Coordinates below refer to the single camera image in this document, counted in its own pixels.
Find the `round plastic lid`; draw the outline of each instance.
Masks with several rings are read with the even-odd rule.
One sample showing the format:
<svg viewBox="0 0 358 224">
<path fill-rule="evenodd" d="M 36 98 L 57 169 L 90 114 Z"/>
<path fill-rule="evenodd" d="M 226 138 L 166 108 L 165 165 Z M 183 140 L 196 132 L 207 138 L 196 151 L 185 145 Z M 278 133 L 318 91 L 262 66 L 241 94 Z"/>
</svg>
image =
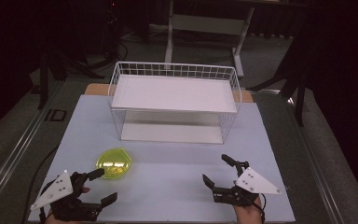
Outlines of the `round plastic lid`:
<svg viewBox="0 0 358 224">
<path fill-rule="evenodd" d="M 97 160 L 97 169 L 104 168 L 104 178 L 114 179 L 124 175 L 131 166 L 131 158 L 123 147 L 106 150 Z"/>
</svg>

